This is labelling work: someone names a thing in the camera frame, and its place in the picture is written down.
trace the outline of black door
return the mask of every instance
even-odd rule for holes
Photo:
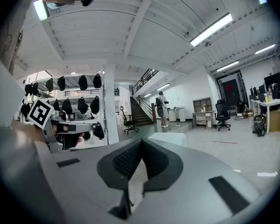
[[[235,79],[222,83],[228,107],[236,106],[240,100],[238,84]]]

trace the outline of ceiling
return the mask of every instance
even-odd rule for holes
[[[211,72],[236,60],[280,53],[280,22],[258,0],[95,0],[49,10],[39,21],[27,12],[14,72],[21,78],[41,70],[54,75],[98,72],[114,66],[114,79],[135,83],[147,69],[173,77],[203,65]],[[230,13],[233,21],[193,47],[189,41]],[[269,53],[255,51],[276,43]]]

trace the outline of table leg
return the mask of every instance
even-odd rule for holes
[[[269,130],[270,130],[270,107],[267,106],[267,111],[266,111],[266,134],[269,134]]]

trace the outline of office chair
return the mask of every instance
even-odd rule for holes
[[[215,113],[216,120],[218,121],[216,127],[219,127],[218,131],[222,127],[228,128],[230,130],[230,126],[226,123],[226,120],[230,119],[230,111],[227,110],[227,104],[224,99],[220,99],[216,103],[216,108],[218,114]]]
[[[128,116],[130,117],[130,120],[127,121],[126,115],[125,115],[125,113],[123,112],[123,106],[120,107],[120,110],[122,111],[122,114],[123,114],[123,120],[124,120],[124,121],[123,121],[123,124],[124,124],[124,126],[129,127],[128,129],[125,129],[124,132],[127,131],[126,133],[129,134],[129,131],[131,131],[131,130],[136,130],[137,133],[138,133],[139,128],[134,128],[134,127],[133,127],[132,115],[131,115],[131,114],[128,114]]]

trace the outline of ceiling light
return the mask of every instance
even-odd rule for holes
[[[161,88],[157,89],[157,91],[159,91],[159,90],[161,90],[161,89],[165,88],[165,87],[166,87],[166,86],[168,86],[168,85],[170,85],[170,83],[168,83],[168,84],[166,84],[166,85],[162,86]]]
[[[268,49],[270,49],[270,48],[273,48],[275,45],[276,45],[276,44],[273,44],[273,45],[270,45],[270,46],[268,46],[268,47],[265,47],[265,48],[263,48],[263,49],[261,49],[261,50],[258,50],[258,51],[255,52],[255,54],[258,54],[258,53],[260,53],[260,52],[263,52],[263,51],[265,51],[265,50],[268,50]]]
[[[260,4],[264,4],[267,2],[267,0],[258,0]]]
[[[198,45],[200,42],[208,38],[210,35],[218,31],[220,28],[225,26],[227,23],[232,21],[232,16],[230,13],[226,14],[225,16],[221,17],[218,21],[213,23],[209,28],[205,29],[202,33],[196,36],[194,39],[190,41],[192,46]]]
[[[49,17],[49,11],[46,2],[44,2],[43,0],[38,0],[35,1],[33,4],[39,17],[39,20],[46,20]]]
[[[228,68],[228,67],[231,67],[231,66],[233,66],[233,65],[236,65],[236,64],[238,64],[238,61],[236,61],[236,62],[234,62],[234,63],[231,63],[231,64],[229,64],[229,65],[226,65],[226,66],[224,66],[224,67],[218,69],[217,71],[224,70],[224,69],[226,69],[226,68]]]

